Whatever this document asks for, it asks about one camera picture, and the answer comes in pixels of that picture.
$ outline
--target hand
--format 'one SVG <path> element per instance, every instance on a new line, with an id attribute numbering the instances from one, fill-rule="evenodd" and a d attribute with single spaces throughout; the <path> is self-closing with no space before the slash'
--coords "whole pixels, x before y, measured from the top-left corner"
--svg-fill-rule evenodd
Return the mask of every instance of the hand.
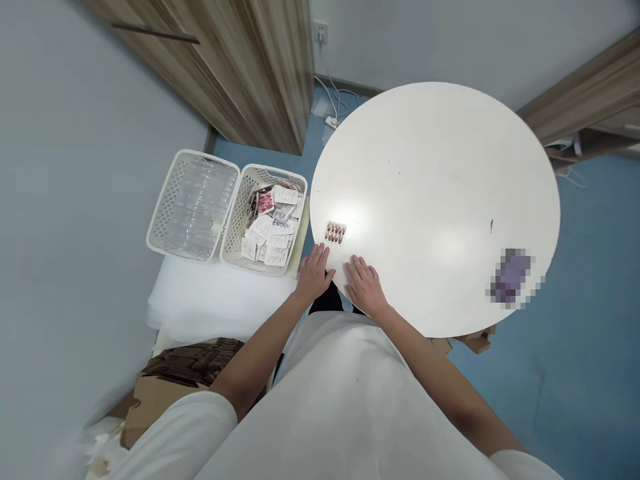
<path id="1" fill-rule="evenodd" d="M 352 256 L 353 265 L 347 262 L 345 266 L 351 276 L 351 285 L 346 285 L 351 301 L 363 312 L 374 315 L 389 307 L 385 294 L 380 286 L 380 277 L 375 268 L 368 266 L 364 258 Z"/>
<path id="2" fill-rule="evenodd" d="M 329 247 L 325 244 L 314 245 L 310 256 L 300 262 L 300 276 L 293 294 L 304 302 L 306 306 L 312 304 L 316 298 L 322 295 L 335 275 L 335 270 L 330 270 L 325 276 L 325 268 L 329 258 Z"/>

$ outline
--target person's right hand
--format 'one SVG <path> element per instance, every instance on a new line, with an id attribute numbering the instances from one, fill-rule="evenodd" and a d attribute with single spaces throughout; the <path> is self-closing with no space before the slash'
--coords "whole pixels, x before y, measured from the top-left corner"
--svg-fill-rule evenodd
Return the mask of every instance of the person's right hand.
<path id="1" fill-rule="evenodd" d="M 380 286 L 380 277 L 375 268 L 366 264 L 364 258 L 351 257 L 345 266 L 351 276 L 351 285 L 346 285 L 351 301 L 363 312 L 373 317 L 389 307 Z"/>

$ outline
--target white wall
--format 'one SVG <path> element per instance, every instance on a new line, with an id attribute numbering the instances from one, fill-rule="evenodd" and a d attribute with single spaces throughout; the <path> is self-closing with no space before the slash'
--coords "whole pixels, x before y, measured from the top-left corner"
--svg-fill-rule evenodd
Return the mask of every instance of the white wall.
<path id="1" fill-rule="evenodd" d="M 380 89 L 448 81 L 518 109 L 640 26 L 637 0 L 310 0 L 329 73 Z M 324 74 L 317 44 L 315 70 Z"/>
<path id="2" fill-rule="evenodd" d="M 76 432 L 151 354 L 146 229 L 206 126 L 74 2 L 0 18 L 0 465 L 67 480 Z"/>

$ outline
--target electrical cable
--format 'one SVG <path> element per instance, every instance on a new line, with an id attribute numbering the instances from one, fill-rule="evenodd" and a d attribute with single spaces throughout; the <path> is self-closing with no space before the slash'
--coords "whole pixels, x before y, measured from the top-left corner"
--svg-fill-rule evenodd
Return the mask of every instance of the electrical cable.
<path id="1" fill-rule="evenodd" d="M 337 100 L 337 104 L 333 102 L 333 98 L 331 96 L 331 93 L 329 92 L 329 89 L 327 88 L 327 86 L 324 84 L 324 82 L 322 82 L 322 80 L 320 80 L 317 76 L 314 75 L 314 78 L 316 80 L 318 80 L 318 82 L 320 82 L 320 85 L 322 85 L 326 92 L 327 92 L 327 96 L 329 97 L 329 100 L 331 101 L 331 104 L 333 106 L 333 111 L 335 112 L 335 119 L 336 121 L 340 118 L 340 117 L 344 117 L 345 115 L 347 115 L 349 113 L 349 107 L 347 106 L 346 103 L 344 103 L 342 100 L 340 100 L 340 92 L 346 92 L 346 93 L 350 93 L 355 97 L 356 102 L 358 103 L 358 107 L 360 106 L 360 98 L 358 96 L 358 94 L 356 92 L 352 92 L 351 90 L 348 89 L 339 89 L 338 87 L 335 86 L 335 83 L 333 82 L 333 79 L 331 78 L 331 75 L 329 74 L 329 71 L 327 70 L 327 68 L 325 67 L 324 61 L 322 59 L 322 43 L 324 41 L 324 35 L 322 33 L 318 33 L 318 46 L 320 47 L 320 63 L 322 66 L 322 70 L 325 71 L 325 73 L 327 74 L 327 77 L 329 78 L 329 81 L 331 82 L 331 86 L 333 87 L 333 90 L 335 91 L 335 99 Z M 340 113 L 340 106 L 344 106 L 345 111 L 344 113 Z"/>
<path id="2" fill-rule="evenodd" d="M 313 78 L 318 80 L 318 82 L 320 82 L 320 85 L 322 85 L 325 88 L 325 90 L 327 91 L 327 96 L 329 97 L 329 101 L 333 105 L 333 110 L 335 112 L 335 119 L 338 120 L 338 109 L 335 107 L 335 103 L 333 102 L 333 98 L 332 98 L 331 94 L 329 93 L 329 89 L 327 88 L 325 83 L 322 80 L 320 80 L 316 75 L 314 75 Z"/>
<path id="3" fill-rule="evenodd" d="M 578 178 L 578 181 L 570 178 L 571 172 L 573 172 L 574 176 L 576 176 Z M 568 167 L 564 167 L 564 168 L 558 169 L 554 173 L 555 173 L 556 177 L 564 178 L 564 179 L 570 181 L 572 184 L 574 184 L 578 188 L 587 188 L 589 186 L 589 184 L 587 183 L 586 178 L 584 178 L 582 175 L 580 175 L 576 170 L 573 170 L 572 166 L 568 166 Z"/>

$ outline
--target white plastic basket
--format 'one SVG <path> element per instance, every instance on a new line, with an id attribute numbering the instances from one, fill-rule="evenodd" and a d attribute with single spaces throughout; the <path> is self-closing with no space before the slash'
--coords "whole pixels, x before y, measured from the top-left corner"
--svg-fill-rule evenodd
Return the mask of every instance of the white plastic basket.
<path id="1" fill-rule="evenodd" d="M 222 247 L 220 248 L 220 260 L 229 265 L 270 277 L 279 277 L 287 271 L 291 252 L 289 252 L 289 258 L 287 258 L 287 263 L 283 267 L 274 267 L 265 265 L 259 261 L 251 261 L 242 257 L 241 254 L 241 238 L 246 232 L 247 222 L 249 220 L 248 209 L 252 192 L 256 189 L 273 185 L 277 183 L 279 179 L 285 179 L 298 185 L 304 197 L 307 197 L 307 181 L 304 177 L 296 173 L 274 167 L 267 167 L 265 165 L 256 165 L 254 163 L 242 169 L 239 187 L 236 189 L 231 212 L 227 218 Z M 293 245 L 295 245 L 297 236 L 298 231 L 296 231 L 293 236 L 293 242 L 291 243 L 292 248 Z"/>
<path id="2" fill-rule="evenodd" d="M 233 192 L 226 204 L 226 210 L 224 210 L 224 203 L 221 201 L 221 208 L 224 210 L 224 215 L 220 221 L 214 223 L 210 228 L 210 232 L 213 233 L 213 239 L 210 245 L 211 252 L 209 252 L 208 245 L 204 249 L 192 249 L 189 245 L 187 245 L 183 251 L 172 249 L 167 246 L 167 227 L 174 216 L 177 215 L 174 211 L 174 207 L 176 207 L 175 202 L 176 198 L 178 198 L 180 189 L 184 186 L 185 171 L 190 163 L 202 161 L 213 162 L 229 169 L 234 176 L 235 184 L 233 186 Z M 160 196 L 158 196 L 158 202 L 156 203 L 155 210 L 153 211 L 149 230 L 147 230 L 147 246 L 151 250 L 164 255 L 174 255 L 198 262 L 211 260 L 213 253 L 215 252 L 216 245 L 223 235 L 225 222 L 229 216 L 229 211 L 234 203 L 238 191 L 239 183 L 237 179 L 239 174 L 240 169 L 237 165 L 226 160 L 222 160 L 221 158 L 187 149 L 180 150 L 176 153 L 171 167 L 169 168 L 169 172 L 167 173 L 167 177 L 165 178 L 162 190 L 160 191 Z"/>

